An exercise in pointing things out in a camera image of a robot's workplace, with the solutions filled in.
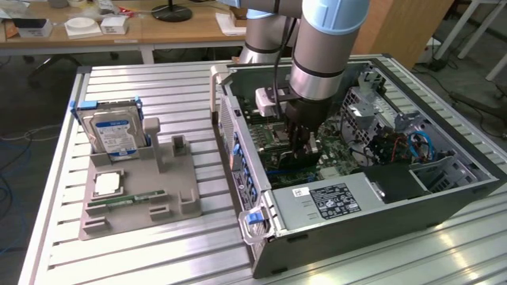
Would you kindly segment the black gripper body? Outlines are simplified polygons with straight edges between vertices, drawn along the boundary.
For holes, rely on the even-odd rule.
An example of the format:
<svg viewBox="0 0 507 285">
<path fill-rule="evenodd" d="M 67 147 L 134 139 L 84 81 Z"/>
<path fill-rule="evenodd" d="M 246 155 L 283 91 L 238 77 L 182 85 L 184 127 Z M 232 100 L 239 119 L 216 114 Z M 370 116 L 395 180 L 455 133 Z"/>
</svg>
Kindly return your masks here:
<svg viewBox="0 0 507 285">
<path fill-rule="evenodd" d="M 320 125 L 327 120 L 332 100 L 296 99 L 287 102 L 286 117 L 287 128 L 295 130 L 298 127 L 318 131 Z"/>
</svg>

